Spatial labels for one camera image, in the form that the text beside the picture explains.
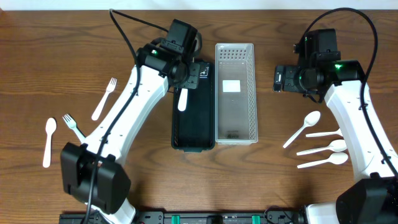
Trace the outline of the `white plastic fork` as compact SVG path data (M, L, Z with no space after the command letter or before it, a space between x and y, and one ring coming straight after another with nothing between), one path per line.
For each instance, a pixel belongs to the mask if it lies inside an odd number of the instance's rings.
M69 115L65 114L62 116L66 125L76 134L77 138L80 140L81 143L84 142L85 136L83 133L78 129L77 122Z
M188 90L186 88L182 88L180 92L180 98L178 100L177 109L181 112L184 112L187 108L188 101Z
M98 103L97 107L95 108L93 114L91 115L91 119L93 121L96 121L99 118L99 116L100 116L100 114L101 114L101 112L102 112L102 110L103 110L103 108L105 106L105 103L106 103L106 100L107 100L109 94L112 93L115 90L115 88L116 88L117 81L118 80L116 78L114 78L114 77L112 77L110 79L102 99L100 100L100 102Z

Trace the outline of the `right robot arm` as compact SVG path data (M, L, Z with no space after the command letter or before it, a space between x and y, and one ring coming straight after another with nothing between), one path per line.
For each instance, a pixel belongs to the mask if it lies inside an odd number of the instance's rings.
M296 65L275 68L274 91L289 91L325 102L348 147L354 185L335 202L304 208L304 223L397 223L397 178L389 164L397 153L374 110L357 60L342 60L336 31L306 32L295 45Z

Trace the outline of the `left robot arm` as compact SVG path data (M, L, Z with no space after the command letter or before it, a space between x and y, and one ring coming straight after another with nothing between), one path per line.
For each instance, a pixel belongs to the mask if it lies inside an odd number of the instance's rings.
M80 146L67 143L60 154L63 189L87 205L77 223L132 223L131 180L123 169L132 142L150 111L169 88L196 89L201 50L196 28L173 20L166 37L134 51L128 83L101 124Z

